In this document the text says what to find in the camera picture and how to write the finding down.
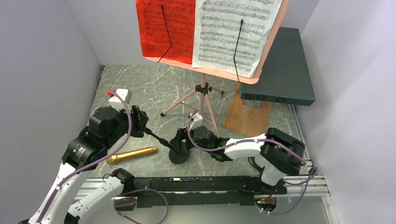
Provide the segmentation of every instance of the sheet music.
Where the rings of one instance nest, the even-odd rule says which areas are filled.
[[[191,64],[195,0],[136,0],[136,10],[143,56],[162,57],[170,47],[170,36],[172,47],[163,58]]]
[[[192,66],[252,77],[282,0],[197,0]]]

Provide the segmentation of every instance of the wooden board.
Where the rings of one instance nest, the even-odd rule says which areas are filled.
[[[224,119],[223,127],[248,137],[255,137],[267,131],[271,109],[272,102],[266,101],[262,101],[259,110],[242,105],[240,85],[238,85]]]

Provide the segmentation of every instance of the music stand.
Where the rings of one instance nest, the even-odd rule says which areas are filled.
[[[289,6],[289,0],[282,0],[282,3],[279,7],[278,14],[276,15],[272,29],[269,32],[267,42],[265,43],[264,50],[262,52],[262,56],[259,60],[259,63],[257,65],[257,68],[255,70],[253,77],[252,78],[239,77],[240,82],[247,83],[247,84],[255,84],[258,82],[259,77],[262,73],[262,66],[264,65],[265,59],[267,58],[269,49],[271,48],[271,45],[274,42],[276,33],[278,32],[278,29],[282,23],[284,15],[286,14],[288,6]],[[155,61],[155,62],[158,62],[160,60],[160,63],[163,63],[163,64],[173,65],[176,67],[201,72],[201,84],[197,85],[194,90],[189,92],[187,95],[185,95],[180,100],[178,100],[174,105],[170,106],[168,109],[166,109],[164,112],[162,112],[161,116],[162,117],[165,116],[166,113],[171,111],[174,107],[176,107],[179,104],[183,104],[183,105],[190,107],[192,109],[196,109],[190,105],[185,104],[183,101],[185,101],[188,97],[193,95],[195,92],[199,91],[199,92],[201,92],[199,113],[203,116],[204,106],[205,106],[205,101],[206,101],[208,109],[209,109],[209,113],[211,115],[211,121],[209,121],[209,119],[205,118],[204,116],[203,116],[203,118],[214,126],[217,137],[220,137],[220,133],[219,133],[219,130],[216,125],[216,120],[214,118],[213,110],[212,110],[212,107],[210,104],[209,97],[207,95],[207,91],[211,88],[211,90],[220,92],[221,94],[223,94],[224,92],[222,90],[219,90],[219,89],[216,89],[216,88],[210,86],[209,84],[207,85],[206,76],[209,74],[209,75],[218,76],[221,78],[227,78],[227,79],[238,81],[237,76],[235,74],[232,74],[232,73],[229,73],[226,71],[220,71],[220,70],[209,69],[209,68],[193,68],[191,64],[185,64],[182,62],[178,62],[178,61],[170,60],[170,59],[166,59],[166,58],[162,58],[162,59],[159,57],[145,57],[145,58],[148,60],[151,60],[151,61]]]

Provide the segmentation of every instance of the dark gray box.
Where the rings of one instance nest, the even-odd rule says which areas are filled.
[[[298,29],[279,28],[259,81],[241,83],[241,98],[304,106],[315,102]]]

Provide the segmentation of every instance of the gray marble floor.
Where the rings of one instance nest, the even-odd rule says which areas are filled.
[[[245,136],[229,131],[221,126],[231,99],[235,92],[237,82],[208,76],[207,82],[216,88],[224,90],[224,95],[216,93],[212,100],[212,108],[219,132],[222,137],[244,138]],[[109,105],[106,91],[129,89],[132,92],[130,105],[138,105],[149,117],[147,127],[158,136],[170,140],[175,137],[176,130],[185,127],[191,108],[178,105],[165,117],[160,113],[175,103],[178,99],[189,93],[195,85],[200,83],[200,73],[168,65],[131,65],[131,66],[106,66],[100,80],[91,112],[101,106]],[[196,108],[199,107],[199,96],[194,94],[185,103]],[[208,129],[212,126],[203,122]],[[299,138],[296,121],[294,120],[289,105],[274,103],[269,118],[268,127],[276,127],[293,137]],[[217,162],[208,153],[193,148],[189,160],[180,165],[171,163],[168,159],[169,149],[162,146],[150,136],[143,138],[130,138],[120,152],[127,152],[143,147],[157,146],[158,153],[137,159],[121,162],[117,165],[108,165],[103,162],[94,170],[93,177],[102,177],[106,173],[121,167],[135,176],[223,176],[223,175],[256,175],[258,172],[251,168],[247,158],[236,159],[232,162]],[[265,165],[263,158],[257,158],[257,163]]]

